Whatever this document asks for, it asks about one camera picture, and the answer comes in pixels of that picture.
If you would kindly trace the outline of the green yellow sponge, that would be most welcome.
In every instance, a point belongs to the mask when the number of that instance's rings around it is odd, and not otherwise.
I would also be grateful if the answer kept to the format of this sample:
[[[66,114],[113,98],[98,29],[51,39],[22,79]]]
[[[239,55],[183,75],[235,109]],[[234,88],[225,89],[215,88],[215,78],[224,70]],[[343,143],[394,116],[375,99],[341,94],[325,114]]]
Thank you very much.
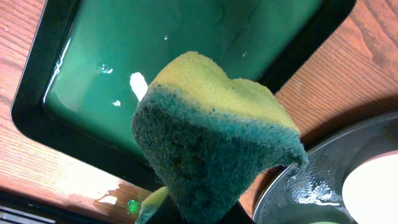
[[[240,196],[264,170],[308,156],[300,131],[272,92],[230,79],[187,52],[149,85],[132,118],[137,145],[163,182],[138,223],[251,223]]]

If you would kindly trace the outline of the white plate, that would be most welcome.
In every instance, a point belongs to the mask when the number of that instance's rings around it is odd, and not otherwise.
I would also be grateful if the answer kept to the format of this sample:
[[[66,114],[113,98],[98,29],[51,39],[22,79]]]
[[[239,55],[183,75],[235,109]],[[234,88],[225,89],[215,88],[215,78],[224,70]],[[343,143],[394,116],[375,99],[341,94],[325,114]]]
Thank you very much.
[[[359,224],[397,224],[397,151],[355,168],[342,189],[345,207]]]

